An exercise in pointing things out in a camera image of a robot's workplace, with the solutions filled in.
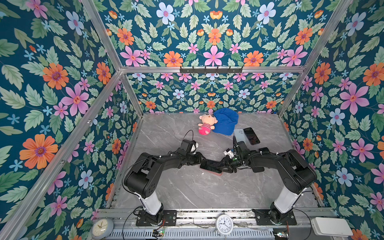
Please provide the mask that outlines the beige round clock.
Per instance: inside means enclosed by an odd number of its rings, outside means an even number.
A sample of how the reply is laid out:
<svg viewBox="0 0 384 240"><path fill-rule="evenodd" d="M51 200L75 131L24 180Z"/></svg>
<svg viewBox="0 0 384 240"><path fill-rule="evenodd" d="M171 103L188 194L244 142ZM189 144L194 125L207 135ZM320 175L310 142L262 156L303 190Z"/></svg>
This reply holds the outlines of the beige round clock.
<svg viewBox="0 0 384 240"><path fill-rule="evenodd" d="M91 237L93 240L104 240L111 235L113 230L114 222L112 219L99 219L92 226Z"/></svg>

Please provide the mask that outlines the light blue phone case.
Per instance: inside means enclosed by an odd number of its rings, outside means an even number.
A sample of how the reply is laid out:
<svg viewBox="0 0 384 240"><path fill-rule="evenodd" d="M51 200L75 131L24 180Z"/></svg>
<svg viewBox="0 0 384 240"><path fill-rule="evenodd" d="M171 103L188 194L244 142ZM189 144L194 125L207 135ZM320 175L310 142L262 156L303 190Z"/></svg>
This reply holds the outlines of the light blue phone case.
<svg viewBox="0 0 384 240"><path fill-rule="evenodd" d="M234 130L234 137L236 138L237 143L240 143L240 142L243 142L245 144L247 143L248 139L247 139L243 129L235 129Z"/></svg>

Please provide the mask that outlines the pink phone case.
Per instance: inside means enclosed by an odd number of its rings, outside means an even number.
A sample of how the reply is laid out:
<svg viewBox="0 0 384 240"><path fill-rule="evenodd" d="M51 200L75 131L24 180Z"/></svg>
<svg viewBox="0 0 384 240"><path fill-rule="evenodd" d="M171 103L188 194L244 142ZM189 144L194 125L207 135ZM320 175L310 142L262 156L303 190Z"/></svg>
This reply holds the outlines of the pink phone case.
<svg viewBox="0 0 384 240"><path fill-rule="evenodd" d="M210 170L201 169L201 168L200 168L200 170L205 171L205 172L210 173L210 174L214 174L216 176L222 176L223 175L222 172L218 173L218 172L215 172L215 171L210 171Z"/></svg>

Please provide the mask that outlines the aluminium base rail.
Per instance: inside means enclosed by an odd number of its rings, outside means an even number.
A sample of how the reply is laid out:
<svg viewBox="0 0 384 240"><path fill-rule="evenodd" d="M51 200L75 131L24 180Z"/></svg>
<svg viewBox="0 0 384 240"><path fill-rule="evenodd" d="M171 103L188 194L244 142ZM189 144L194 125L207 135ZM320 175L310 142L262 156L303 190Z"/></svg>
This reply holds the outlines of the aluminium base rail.
<svg viewBox="0 0 384 240"><path fill-rule="evenodd" d="M216 218L222 214L230 216L234 223L242 227L259 227L270 226L279 227L267 219L268 209L177 209L174 217L176 225L195 223L197 225L212 225ZM130 223L136 223L137 216L131 215L131 209L105 209L99 210L99 218L110 218L118 222L124 222L129 219ZM337 214L332 208L295 208L289 215L288 224L292 225L295 220L294 227L310 226L310 220L316 218L336 218Z"/></svg>

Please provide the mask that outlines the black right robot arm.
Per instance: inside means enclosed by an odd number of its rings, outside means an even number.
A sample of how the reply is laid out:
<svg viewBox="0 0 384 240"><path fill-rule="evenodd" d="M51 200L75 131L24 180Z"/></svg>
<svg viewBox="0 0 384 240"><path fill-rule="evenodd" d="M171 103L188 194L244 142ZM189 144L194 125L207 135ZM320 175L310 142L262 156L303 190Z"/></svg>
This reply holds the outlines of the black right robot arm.
<svg viewBox="0 0 384 240"><path fill-rule="evenodd" d="M278 171L284 187L265 214L275 225L288 220L302 193L317 179L314 169L296 150L281 153L272 153L268 148L250 150L243 141L237 142L233 137L233 148L224 151L224 155L224 172L235 173L241 166L251 168L254 173L266 168Z"/></svg>

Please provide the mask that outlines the blue baseball cap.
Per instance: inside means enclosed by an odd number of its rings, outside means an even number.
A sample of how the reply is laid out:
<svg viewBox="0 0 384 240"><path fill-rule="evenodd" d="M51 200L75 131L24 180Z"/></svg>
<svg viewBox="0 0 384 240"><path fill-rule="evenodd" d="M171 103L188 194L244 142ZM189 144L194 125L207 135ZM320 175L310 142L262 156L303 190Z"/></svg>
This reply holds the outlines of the blue baseball cap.
<svg viewBox="0 0 384 240"><path fill-rule="evenodd" d="M214 124L214 133L230 136L238 124L239 115L229 108L221 108L214 112L217 123Z"/></svg>

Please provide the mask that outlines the pink plush pig toy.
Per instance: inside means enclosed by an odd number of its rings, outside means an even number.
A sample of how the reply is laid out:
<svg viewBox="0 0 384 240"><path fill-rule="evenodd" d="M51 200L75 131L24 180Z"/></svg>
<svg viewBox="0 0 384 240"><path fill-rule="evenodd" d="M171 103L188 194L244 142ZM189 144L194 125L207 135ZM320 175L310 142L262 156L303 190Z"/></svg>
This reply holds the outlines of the pink plush pig toy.
<svg viewBox="0 0 384 240"><path fill-rule="evenodd" d="M202 123L198 124L199 134L204 136L209 135L215 129L215 124L218 123L217 118L213 114L204 114L199 119L202 121Z"/></svg>

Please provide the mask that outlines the blue-edged smartphone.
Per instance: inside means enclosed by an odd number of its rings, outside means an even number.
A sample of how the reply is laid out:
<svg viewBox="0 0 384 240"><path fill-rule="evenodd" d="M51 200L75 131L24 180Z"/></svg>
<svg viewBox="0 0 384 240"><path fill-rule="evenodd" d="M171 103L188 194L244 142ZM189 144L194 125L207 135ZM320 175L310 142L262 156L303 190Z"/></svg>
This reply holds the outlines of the blue-edged smartphone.
<svg viewBox="0 0 384 240"><path fill-rule="evenodd" d="M258 136L256 135L255 131L252 128L250 127L245 128L243 129L243 131L251 145L257 145L261 143Z"/></svg>

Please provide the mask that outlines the purple-edged smartphone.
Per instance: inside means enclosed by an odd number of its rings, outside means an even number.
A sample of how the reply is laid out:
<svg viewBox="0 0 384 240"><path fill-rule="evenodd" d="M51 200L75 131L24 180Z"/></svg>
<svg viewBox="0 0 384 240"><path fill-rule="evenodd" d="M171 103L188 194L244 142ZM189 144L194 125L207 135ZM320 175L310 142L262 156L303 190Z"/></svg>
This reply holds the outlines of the purple-edged smartphone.
<svg viewBox="0 0 384 240"><path fill-rule="evenodd" d="M228 170L224 161L203 160L200 164L200 169L211 172L216 175L221 175Z"/></svg>

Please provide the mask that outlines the silver-edged black smartphone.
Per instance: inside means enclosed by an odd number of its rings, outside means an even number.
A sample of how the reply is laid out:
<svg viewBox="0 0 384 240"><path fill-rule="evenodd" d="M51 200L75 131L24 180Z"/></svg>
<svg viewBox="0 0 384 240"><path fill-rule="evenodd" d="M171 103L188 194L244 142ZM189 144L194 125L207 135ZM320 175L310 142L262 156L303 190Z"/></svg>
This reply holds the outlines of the silver-edged black smartphone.
<svg viewBox="0 0 384 240"><path fill-rule="evenodd" d="M270 152L270 150L268 148L260 148L258 149L259 152L261 152L261 154L267 154Z"/></svg>

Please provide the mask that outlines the black hook rail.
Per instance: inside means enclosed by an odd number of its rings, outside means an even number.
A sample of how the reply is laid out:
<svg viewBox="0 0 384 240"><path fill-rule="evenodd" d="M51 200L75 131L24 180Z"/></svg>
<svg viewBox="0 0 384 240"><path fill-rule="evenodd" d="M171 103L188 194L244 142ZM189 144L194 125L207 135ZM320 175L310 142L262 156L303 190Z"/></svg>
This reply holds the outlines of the black hook rail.
<svg viewBox="0 0 384 240"><path fill-rule="evenodd" d="M180 73L185 74L238 74L243 72L243 67L180 67Z"/></svg>

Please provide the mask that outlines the white round clock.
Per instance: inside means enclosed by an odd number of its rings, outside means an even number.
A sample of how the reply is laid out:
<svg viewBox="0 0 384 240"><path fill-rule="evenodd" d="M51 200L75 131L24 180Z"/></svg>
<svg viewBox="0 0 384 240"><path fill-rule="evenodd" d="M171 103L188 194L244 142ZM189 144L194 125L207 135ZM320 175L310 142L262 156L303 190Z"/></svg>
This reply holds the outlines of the white round clock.
<svg viewBox="0 0 384 240"><path fill-rule="evenodd" d="M219 215L216 220L216 229L221 235L230 235L234 229L232 218L227 214Z"/></svg>

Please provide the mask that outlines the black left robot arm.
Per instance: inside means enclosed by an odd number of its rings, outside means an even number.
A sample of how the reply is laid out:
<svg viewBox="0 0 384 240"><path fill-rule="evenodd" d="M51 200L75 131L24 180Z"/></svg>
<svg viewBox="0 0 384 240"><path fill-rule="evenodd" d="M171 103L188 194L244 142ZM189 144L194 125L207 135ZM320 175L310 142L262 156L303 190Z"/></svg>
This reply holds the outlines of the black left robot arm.
<svg viewBox="0 0 384 240"><path fill-rule="evenodd" d="M123 174L122 187L135 195L142 204L141 220L157 226L164 221L164 205L160 202L156 188L164 171L183 166L199 165L203 155L197 151L194 140L182 140L181 146L166 155L142 153L136 162Z"/></svg>

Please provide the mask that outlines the white box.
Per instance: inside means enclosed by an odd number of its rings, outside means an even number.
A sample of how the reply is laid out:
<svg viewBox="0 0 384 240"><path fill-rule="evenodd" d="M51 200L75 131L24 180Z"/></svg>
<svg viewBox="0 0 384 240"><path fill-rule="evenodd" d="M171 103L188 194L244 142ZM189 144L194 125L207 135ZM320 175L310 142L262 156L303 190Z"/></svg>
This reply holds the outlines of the white box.
<svg viewBox="0 0 384 240"><path fill-rule="evenodd" d="M317 236L353 236L353 231L345 219L315 217L311 220L311 225Z"/></svg>

